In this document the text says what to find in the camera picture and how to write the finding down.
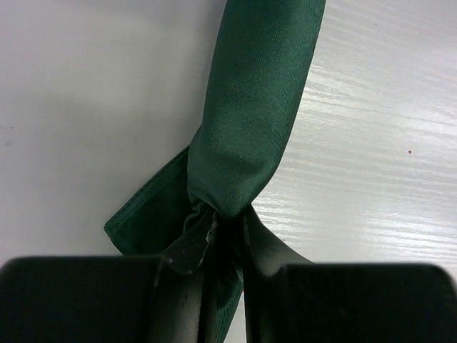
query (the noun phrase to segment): white wooden surface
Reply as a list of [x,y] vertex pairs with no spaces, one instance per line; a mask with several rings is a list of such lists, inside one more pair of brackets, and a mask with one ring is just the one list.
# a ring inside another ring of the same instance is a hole
[[[0,263],[116,254],[104,222],[199,125],[223,9],[0,0]],[[314,261],[425,261],[457,278],[457,2],[327,1],[255,205]],[[227,342],[244,340],[241,310]]]

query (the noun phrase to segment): black plastic part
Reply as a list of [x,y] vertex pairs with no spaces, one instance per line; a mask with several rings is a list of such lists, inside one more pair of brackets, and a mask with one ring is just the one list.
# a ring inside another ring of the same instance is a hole
[[255,211],[213,211],[151,257],[35,257],[0,270],[0,343],[216,340],[219,276],[243,266],[246,333],[264,342],[457,342],[451,278],[426,264],[312,264]]
[[243,219],[246,331],[257,342],[457,342],[451,278],[426,264],[309,264]]
[[0,273],[1,343],[213,342],[216,225],[156,257],[32,257]]

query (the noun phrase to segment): dark green cloth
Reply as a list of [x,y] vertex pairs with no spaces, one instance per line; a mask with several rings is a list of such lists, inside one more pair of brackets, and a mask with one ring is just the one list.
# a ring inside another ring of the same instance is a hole
[[[106,224],[124,254],[157,254],[210,206],[222,220],[249,206],[273,176],[290,136],[325,0],[228,0],[189,148]],[[241,265],[219,270],[222,342],[242,291]]]

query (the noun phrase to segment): twisted fabric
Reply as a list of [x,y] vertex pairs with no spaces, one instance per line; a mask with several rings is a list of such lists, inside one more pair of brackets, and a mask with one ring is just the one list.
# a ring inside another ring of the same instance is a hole
[[[211,207],[239,216],[277,169],[305,86],[325,0],[228,0],[203,121],[190,146],[105,226],[123,254],[159,254]],[[241,262],[218,270],[222,342],[243,289]]]

